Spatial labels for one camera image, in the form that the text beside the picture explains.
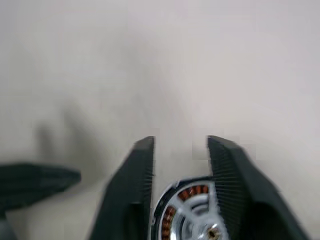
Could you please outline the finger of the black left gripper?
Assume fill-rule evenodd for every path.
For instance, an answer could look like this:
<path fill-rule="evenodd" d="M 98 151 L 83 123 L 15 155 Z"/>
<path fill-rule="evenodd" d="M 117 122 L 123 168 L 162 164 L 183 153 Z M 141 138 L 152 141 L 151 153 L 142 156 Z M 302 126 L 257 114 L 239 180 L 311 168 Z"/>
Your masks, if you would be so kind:
<path fill-rule="evenodd" d="M 23 180 L 0 185 L 0 214 L 27 208 L 35 203 L 62 193 L 81 182 L 80 178 Z"/>
<path fill-rule="evenodd" d="M 0 166 L 1 183 L 17 183 L 20 181 L 39 181 L 42 184 L 73 185 L 81 181 L 78 170 L 59 165 L 34 163 L 13 163 Z"/>

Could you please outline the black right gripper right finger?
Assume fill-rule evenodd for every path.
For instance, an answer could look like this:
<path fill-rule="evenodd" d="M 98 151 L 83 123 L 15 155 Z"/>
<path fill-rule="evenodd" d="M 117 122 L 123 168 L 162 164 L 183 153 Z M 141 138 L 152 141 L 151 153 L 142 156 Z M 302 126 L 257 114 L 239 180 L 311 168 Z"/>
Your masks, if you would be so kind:
<path fill-rule="evenodd" d="M 220 214 L 232 240 L 307 240 L 275 185 L 235 142 L 207 138 Z"/>

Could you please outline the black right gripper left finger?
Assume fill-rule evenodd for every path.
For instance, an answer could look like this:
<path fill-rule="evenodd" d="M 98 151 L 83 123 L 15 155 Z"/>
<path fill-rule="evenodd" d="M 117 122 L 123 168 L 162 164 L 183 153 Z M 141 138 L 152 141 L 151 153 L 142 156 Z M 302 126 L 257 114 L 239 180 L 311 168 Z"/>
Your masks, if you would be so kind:
<path fill-rule="evenodd" d="M 90 240 L 146 240 L 150 224 L 155 138 L 134 143 L 105 188 Z"/>

